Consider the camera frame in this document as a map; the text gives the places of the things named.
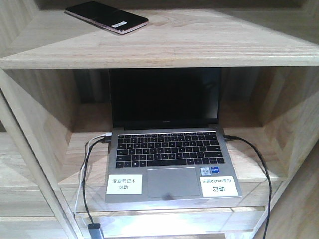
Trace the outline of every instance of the laptop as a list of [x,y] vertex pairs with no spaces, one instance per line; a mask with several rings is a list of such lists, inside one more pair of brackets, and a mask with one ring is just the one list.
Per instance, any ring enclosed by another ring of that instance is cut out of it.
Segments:
[[242,196],[218,124],[220,68],[111,69],[109,76],[106,203],[168,208]]

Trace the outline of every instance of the intel sticker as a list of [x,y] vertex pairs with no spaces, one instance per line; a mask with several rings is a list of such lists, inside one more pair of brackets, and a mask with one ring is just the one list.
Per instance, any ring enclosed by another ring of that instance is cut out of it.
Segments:
[[219,167],[211,167],[212,173],[219,173]]
[[202,176],[210,176],[209,167],[200,168],[200,172]]

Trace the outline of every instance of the black cable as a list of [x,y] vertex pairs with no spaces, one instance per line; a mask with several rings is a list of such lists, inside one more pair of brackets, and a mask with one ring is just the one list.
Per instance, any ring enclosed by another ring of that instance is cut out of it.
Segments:
[[93,222],[93,218],[91,217],[91,214],[90,214],[89,209],[88,209],[88,205],[87,205],[87,203],[86,203],[86,198],[85,198],[85,178],[86,178],[86,171],[87,171],[87,166],[88,166],[88,161],[89,161],[89,157],[90,157],[91,151],[92,151],[93,147],[94,147],[97,143],[103,143],[103,142],[105,142],[105,139],[104,139],[104,138],[99,139],[98,141],[94,142],[94,143],[90,146],[89,151],[88,151],[88,155],[86,156],[85,162],[84,162],[84,172],[83,172],[83,180],[82,180],[83,202],[84,202],[84,206],[85,206],[86,212],[87,212],[87,214],[88,214],[88,216],[89,216],[89,218],[90,218],[90,221],[91,221],[92,223],[94,223],[94,222]]
[[226,141],[228,141],[228,140],[241,140],[241,141],[245,142],[246,144],[248,144],[249,146],[251,146],[255,150],[256,154],[258,155],[258,157],[259,157],[259,159],[260,159],[260,161],[265,169],[265,174],[266,174],[266,177],[268,179],[268,184],[269,184],[268,212],[267,212],[267,220],[266,220],[264,236],[263,236],[263,239],[265,239],[267,229],[268,229],[268,224],[269,224],[269,218],[270,218],[270,201],[271,201],[271,194],[272,194],[272,187],[271,187],[271,181],[270,181],[270,176],[268,173],[267,164],[266,164],[265,160],[263,159],[261,153],[258,151],[258,149],[253,144],[248,142],[247,140],[240,138],[240,137],[236,137],[236,136],[230,136],[230,135],[224,135],[224,139]]

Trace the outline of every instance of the white cable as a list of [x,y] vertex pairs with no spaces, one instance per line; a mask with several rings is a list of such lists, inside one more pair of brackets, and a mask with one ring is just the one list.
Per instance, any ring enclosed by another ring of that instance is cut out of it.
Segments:
[[[108,132],[99,136],[96,136],[92,139],[89,140],[89,142],[87,143],[87,147],[86,147],[86,154],[85,154],[85,158],[88,156],[88,152],[90,149],[90,144],[93,140],[97,139],[97,138],[101,138],[101,137],[105,137],[105,136],[111,136],[112,133]],[[77,207],[78,207],[78,201],[79,201],[79,196],[80,196],[80,192],[82,189],[82,180],[83,180],[83,172],[84,172],[84,164],[81,167],[81,171],[80,171],[80,182],[79,182],[79,187],[78,187],[78,191],[77,191],[77,195],[76,195],[76,200],[75,200],[75,205],[74,205],[74,215],[77,215]]]

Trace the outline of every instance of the smartphone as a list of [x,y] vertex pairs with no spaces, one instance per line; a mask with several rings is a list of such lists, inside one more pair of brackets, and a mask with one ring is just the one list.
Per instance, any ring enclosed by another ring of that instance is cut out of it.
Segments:
[[134,31],[149,22],[146,17],[119,10],[97,1],[67,7],[65,13],[118,34]]

